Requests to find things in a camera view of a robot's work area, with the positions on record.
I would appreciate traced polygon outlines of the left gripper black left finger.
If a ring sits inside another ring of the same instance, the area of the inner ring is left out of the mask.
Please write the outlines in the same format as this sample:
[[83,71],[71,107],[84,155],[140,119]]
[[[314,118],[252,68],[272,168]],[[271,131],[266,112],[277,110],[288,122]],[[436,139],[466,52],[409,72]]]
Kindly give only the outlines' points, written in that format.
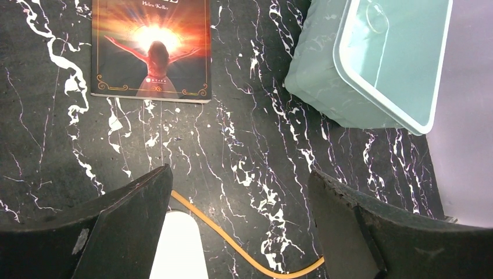
[[148,278],[173,187],[169,165],[44,220],[1,227],[2,278]]

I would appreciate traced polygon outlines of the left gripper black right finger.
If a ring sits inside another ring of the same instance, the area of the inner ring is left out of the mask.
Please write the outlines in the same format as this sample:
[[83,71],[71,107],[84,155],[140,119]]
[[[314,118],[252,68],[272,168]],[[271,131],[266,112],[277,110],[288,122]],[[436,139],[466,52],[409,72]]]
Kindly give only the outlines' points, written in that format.
[[491,278],[492,230],[434,220],[320,170],[309,201],[330,278]]

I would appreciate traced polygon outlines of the white plastic bin lid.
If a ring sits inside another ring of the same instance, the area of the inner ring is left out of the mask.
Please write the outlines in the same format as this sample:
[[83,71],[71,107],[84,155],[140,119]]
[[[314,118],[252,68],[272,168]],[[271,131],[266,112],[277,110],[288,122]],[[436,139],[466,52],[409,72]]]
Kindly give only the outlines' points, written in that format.
[[150,278],[208,279],[199,227],[187,213],[166,213]]

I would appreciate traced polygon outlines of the tan rubber tube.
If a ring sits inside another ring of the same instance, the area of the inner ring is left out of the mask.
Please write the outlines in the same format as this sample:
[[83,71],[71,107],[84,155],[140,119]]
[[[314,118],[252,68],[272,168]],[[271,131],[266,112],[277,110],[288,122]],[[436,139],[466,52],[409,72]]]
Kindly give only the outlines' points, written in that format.
[[312,271],[318,269],[325,263],[325,259],[322,256],[317,261],[312,263],[310,266],[295,271],[293,273],[276,273],[262,266],[259,262],[257,262],[252,256],[250,256],[245,250],[243,250],[220,226],[218,226],[214,221],[212,221],[208,216],[206,216],[202,211],[200,211],[197,207],[187,201],[182,195],[180,195],[177,191],[172,190],[171,197],[176,201],[185,206],[190,212],[192,212],[196,217],[201,219],[207,226],[209,226],[213,231],[215,231],[218,235],[220,235],[237,253],[239,253],[252,267],[257,269],[259,272],[263,273],[266,276],[271,278],[299,278],[305,276]]

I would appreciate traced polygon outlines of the teal plastic bin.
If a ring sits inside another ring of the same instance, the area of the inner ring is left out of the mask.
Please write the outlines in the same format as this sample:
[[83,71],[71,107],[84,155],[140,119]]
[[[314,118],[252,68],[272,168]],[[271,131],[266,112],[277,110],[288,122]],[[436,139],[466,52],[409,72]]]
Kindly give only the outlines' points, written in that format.
[[386,33],[366,22],[367,1],[313,1],[287,91],[345,128],[431,131],[453,3],[374,1]]

